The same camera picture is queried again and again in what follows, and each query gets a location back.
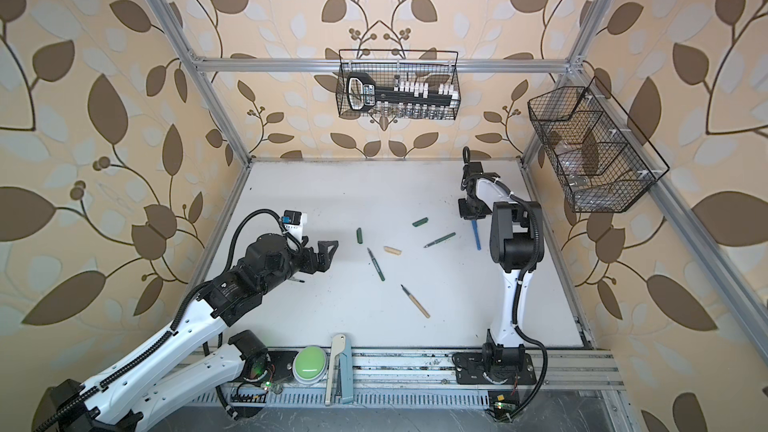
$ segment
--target vent grille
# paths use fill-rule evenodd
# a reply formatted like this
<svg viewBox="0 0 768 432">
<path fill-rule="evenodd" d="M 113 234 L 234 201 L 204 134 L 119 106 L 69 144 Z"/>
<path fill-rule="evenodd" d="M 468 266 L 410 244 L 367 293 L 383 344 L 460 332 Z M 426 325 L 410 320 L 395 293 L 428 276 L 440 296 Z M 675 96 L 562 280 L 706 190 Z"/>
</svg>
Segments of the vent grille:
<svg viewBox="0 0 768 432">
<path fill-rule="evenodd" d="M 239 407 L 276 408 L 323 408 L 325 407 L 325 391 L 322 389 L 286 388 L 280 395 L 249 394 L 246 390 L 240 392 L 238 400 L 228 395 L 232 405 Z M 216 393 L 213 391 L 202 394 L 189 405 L 207 406 L 218 405 Z M 375 391 L 355 394 L 351 404 L 341 404 L 339 398 L 334 398 L 334 405 L 348 408 L 451 408 L 451 409 L 485 409 L 488 408 L 488 392 L 486 390 L 450 390 L 446 392 L 434 390 L 410 390 L 408 393 L 390 393 Z"/>
</svg>

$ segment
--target wallpaper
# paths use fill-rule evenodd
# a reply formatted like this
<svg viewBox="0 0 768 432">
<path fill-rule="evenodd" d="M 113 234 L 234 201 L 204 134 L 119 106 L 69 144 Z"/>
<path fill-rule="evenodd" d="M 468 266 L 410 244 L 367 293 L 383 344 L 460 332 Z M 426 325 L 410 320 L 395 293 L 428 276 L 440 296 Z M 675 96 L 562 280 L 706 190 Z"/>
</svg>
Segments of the wallpaper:
<svg viewBox="0 0 768 432">
<path fill-rule="evenodd" d="M 585 61 L 763 301 L 766 5 L 616 0 Z M 653 200 L 577 215 L 543 153 L 532 172 L 590 329 L 648 431 L 762 430 L 768 368 Z"/>
<path fill-rule="evenodd" d="M 143 0 L 0 0 L 0 24 L 0 413 L 28 430 L 169 320 L 240 168 Z"/>
<path fill-rule="evenodd" d="M 456 120 L 339 117 L 336 77 L 220 72 L 224 107 L 255 158 L 459 158 L 521 156 L 533 129 L 526 101 L 549 91 L 547 74 L 459 75 Z M 209 143 L 218 146 L 211 130 Z"/>
<path fill-rule="evenodd" d="M 768 368 L 649 196 L 624 214 L 573 214 L 549 160 L 542 207 L 599 348 L 648 432 L 762 430 Z"/>
<path fill-rule="evenodd" d="M 768 0 L 616 0 L 586 69 L 768 301 Z"/>
<path fill-rule="evenodd" d="M 565 58 L 590 0 L 168 0 L 199 56 L 323 58 L 326 49 Z"/>
</svg>

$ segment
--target blue pen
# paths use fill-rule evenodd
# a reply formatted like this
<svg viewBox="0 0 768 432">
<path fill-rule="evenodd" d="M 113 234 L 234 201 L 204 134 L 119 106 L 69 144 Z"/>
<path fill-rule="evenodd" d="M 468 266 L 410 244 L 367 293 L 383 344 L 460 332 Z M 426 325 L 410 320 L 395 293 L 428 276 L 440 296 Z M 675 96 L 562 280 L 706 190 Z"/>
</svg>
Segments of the blue pen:
<svg viewBox="0 0 768 432">
<path fill-rule="evenodd" d="M 475 231 L 475 242 L 478 245 L 478 250 L 480 250 L 480 235 L 478 234 L 478 221 L 476 220 L 472 221 L 472 230 Z"/>
</svg>

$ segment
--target pen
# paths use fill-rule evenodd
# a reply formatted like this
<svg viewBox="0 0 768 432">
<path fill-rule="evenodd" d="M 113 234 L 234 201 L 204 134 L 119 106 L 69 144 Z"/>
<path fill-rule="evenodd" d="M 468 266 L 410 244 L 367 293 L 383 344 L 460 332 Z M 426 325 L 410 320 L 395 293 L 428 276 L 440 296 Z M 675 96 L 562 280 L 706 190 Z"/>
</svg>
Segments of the pen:
<svg viewBox="0 0 768 432">
<path fill-rule="evenodd" d="M 429 312 L 424 310 L 424 307 L 422 307 L 422 305 L 416 300 L 416 297 L 412 296 L 411 293 L 408 292 L 408 289 L 406 288 L 406 286 L 403 284 L 400 284 L 400 287 L 402 287 L 402 291 L 405 292 L 406 295 L 408 295 L 408 298 L 411 299 L 411 302 L 413 302 L 413 304 L 418 307 L 418 310 L 420 310 L 422 314 L 424 314 L 424 317 L 429 318 Z"/>
<path fill-rule="evenodd" d="M 475 231 L 475 243 L 478 245 L 478 250 L 480 250 L 480 235 L 478 234 L 478 221 L 476 220 L 472 221 L 472 230 Z"/>
<path fill-rule="evenodd" d="M 373 266 L 376 267 L 376 271 L 379 273 L 379 278 L 384 282 L 384 274 L 382 274 L 381 267 L 379 267 L 379 263 L 376 261 L 376 257 L 373 256 L 373 252 L 371 252 L 370 248 L 368 248 L 368 255 L 371 256 L 371 262 L 373 262 Z"/>
<path fill-rule="evenodd" d="M 454 235 L 456 235 L 456 232 L 451 232 L 451 233 L 450 233 L 450 234 L 448 234 L 448 235 L 443 235 L 443 236 L 442 236 L 442 237 L 440 237 L 439 239 L 437 239 L 437 240 L 433 240 L 433 241 L 432 241 L 432 242 L 430 242 L 429 244 L 425 245 L 425 246 L 424 246 L 424 248 L 427 248 L 427 247 L 431 247 L 431 246 L 433 246 L 433 245 L 435 245 L 435 244 L 439 244 L 440 242 L 442 242 L 442 241 L 444 241 L 444 240 L 448 240 L 449 238 L 453 237 Z"/>
</svg>

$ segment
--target metal grate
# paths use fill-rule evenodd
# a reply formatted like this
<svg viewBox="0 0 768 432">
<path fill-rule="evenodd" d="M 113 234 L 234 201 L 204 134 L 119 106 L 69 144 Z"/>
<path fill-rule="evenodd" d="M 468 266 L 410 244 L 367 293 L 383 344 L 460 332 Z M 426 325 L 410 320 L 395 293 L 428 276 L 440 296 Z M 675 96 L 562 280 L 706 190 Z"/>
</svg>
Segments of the metal grate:
<svg viewBox="0 0 768 432">
<path fill-rule="evenodd" d="M 336 104 L 343 119 L 454 120 L 458 52 L 340 50 Z"/>
<path fill-rule="evenodd" d="M 653 145 L 629 115 L 617 126 L 590 87 L 560 87 L 529 100 L 528 111 L 574 212 L 625 212 L 669 170 L 664 158 L 666 169 L 640 158 L 624 134 Z"/>
<path fill-rule="evenodd" d="M 234 395 L 234 388 L 226 394 L 230 405 L 238 407 L 324 408 L 325 389 L 286 388 L 282 394 L 254 394 L 253 390 L 241 389 Z M 206 392 L 189 405 L 218 405 L 216 393 Z M 460 408 L 485 409 L 488 407 L 486 390 L 409 390 L 397 392 L 372 390 L 355 394 L 351 404 L 341 404 L 334 398 L 335 407 L 364 408 Z"/>
</svg>

